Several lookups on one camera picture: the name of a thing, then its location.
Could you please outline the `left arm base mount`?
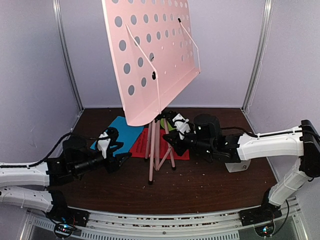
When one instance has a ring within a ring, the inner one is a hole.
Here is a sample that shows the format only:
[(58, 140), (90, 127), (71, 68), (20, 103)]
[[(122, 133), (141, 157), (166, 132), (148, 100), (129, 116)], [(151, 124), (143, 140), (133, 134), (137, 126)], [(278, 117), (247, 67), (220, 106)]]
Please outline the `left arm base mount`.
[(66, 211), (43, 212), (54, 225), (53, 233), (59, 239), (69, 238), (79, 227), (86, 227), (90, 213), (85, 210), (67, 208)]

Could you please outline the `pink music stand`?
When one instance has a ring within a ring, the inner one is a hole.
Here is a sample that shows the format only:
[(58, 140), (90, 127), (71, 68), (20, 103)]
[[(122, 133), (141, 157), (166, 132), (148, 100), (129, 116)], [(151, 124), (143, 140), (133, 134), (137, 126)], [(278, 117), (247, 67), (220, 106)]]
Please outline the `pink music stand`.
[(159, 156), (159, 116), (201, 73), (186, 0), (104, 0), (103, 16), (126, 123), (149, 127), (149, 172)]

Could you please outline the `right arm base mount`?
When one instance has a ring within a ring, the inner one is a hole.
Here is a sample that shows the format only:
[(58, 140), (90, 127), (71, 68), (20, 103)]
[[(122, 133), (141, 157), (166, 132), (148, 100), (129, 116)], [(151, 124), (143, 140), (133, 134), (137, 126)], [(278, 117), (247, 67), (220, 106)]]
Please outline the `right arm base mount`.
[(269, 238), (275, 233), (275, 219), (281, 216), (282, 212), (279, 209), (262, 207), (250, 208), (239, 212), (242, 226), (252, 226), (255, 233), (262, 238)]

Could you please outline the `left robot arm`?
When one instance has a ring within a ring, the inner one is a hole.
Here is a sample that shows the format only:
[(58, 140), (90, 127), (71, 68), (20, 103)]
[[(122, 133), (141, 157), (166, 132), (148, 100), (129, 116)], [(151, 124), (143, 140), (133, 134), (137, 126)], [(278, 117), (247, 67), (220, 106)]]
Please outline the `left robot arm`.
[(61, 222), (72, 218), (63, 193), (58, 190), (32, 190), (28, 186), (57, 187), (80, 180), (85, 174), (105, 168), (111, 174), (131, 157), (130, 152), (116, 153), (124, 143), (118, 141), (119, 132), (109, 127), (95, 138), (95, 148), (87, 146), (89, 137), (69, 132), (55, 145), (62, 145), (58, 157), (47, 154), (29, 163), (0, 164), (0, 202), (53, 214)]

